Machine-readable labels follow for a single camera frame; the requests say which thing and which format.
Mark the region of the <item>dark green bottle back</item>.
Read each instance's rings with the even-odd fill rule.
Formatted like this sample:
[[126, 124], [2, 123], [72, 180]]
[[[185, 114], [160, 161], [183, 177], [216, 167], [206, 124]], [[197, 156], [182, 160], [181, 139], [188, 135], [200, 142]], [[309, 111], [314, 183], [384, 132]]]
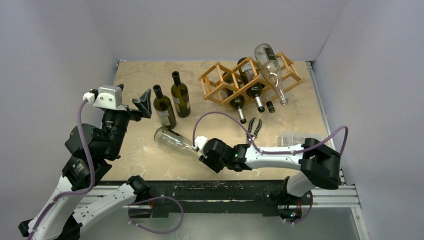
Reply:
[[181, 82], [180, 73], [178, 71], [173, 71], [171, 76], [173, 78], [171, 95], [174, 102], [174, 108], [180, 118], [186, 118], [191, 113], [188, 87]]

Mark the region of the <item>dark green bottle silver neck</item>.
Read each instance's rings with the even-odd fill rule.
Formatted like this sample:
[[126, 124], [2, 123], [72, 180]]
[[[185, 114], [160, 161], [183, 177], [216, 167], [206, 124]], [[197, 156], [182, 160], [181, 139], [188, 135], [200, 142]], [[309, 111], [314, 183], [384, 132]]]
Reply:
[[[225, 80], [225, 82], [231, 85], [233, 83], [233, 78], [229, 76]], [[225, 88], [224, 91], [226, 93], [227, 98], [234, 94], [234, 91], [232, 91], [228, 88]], [[245, 105], [244, 96], [241, 95], [241, 94], [237, 95], [235, 98], [233, 98], [232, 100], [229, 101], [229, 105], [237, 111], [240, 123], [246, 124], [247, 120], [246, 120], [246, 116], [245, 116], [245, 113], [244, 113], [244, 110], [243, 110], [243, 107]]]

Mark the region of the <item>square clear whisky bottle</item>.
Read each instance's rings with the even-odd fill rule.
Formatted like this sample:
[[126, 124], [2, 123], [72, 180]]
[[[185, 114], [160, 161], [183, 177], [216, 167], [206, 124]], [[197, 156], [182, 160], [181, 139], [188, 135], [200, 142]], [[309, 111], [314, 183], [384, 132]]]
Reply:
[[272, 101], [267, 101], [265, 104], [267, 106], [268, 112], [270, 114], [273, 114], [275, 112], [275, 107], [274, 107], [274, 104], [272, 103]]

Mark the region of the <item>clear glass bottle tall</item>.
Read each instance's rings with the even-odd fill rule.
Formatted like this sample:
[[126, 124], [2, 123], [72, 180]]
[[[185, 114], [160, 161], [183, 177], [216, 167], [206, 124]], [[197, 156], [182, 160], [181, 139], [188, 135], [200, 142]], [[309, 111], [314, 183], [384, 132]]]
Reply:
[[262, 43], [255, 48], [254, 56], [264, 79], [277, 96], [279, 103], [282, 106], [287, 105], [288, 99], [283, 88], [281, 67], [272, 47], [267, 43]]

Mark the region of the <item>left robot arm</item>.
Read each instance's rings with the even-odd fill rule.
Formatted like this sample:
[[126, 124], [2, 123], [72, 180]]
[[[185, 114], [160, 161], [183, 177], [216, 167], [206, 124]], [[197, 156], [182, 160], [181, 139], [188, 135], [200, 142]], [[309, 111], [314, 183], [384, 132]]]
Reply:
[[150, 197], [150, 187], [141, 176], [131, 176], [112, 194], [84, 207], [81, 200], [120, 158], [120, 150], [130, 121], [152, 115], [151, 90], [134, 98], [131, 109], [122, 104], [124, 86], [104, 85], [83, 95], [77, 110], [77, 125], [65, 147], [70, 158], [58, 184], [36, 217], [22, 221], [18, 229], [28, 240], [77, 240], [96, 220], [119, 207], [142, 205]]

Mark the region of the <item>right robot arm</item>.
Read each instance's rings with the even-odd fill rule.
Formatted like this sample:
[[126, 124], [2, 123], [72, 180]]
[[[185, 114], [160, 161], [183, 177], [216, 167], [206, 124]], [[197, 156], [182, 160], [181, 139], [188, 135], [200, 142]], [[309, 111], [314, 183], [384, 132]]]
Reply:
[[341, 154], [315, 138], [286, 147], [256, 147], [247, 143], [229, 146], [218, 138], [198, 136], [194, 148], [202, 153], [199, 161], [216, 173], [224, 168], [235, 172], [261, 168], [297, 170], [280, 191], [282, 200], [288, 204], [315, 187], [339, 187]]

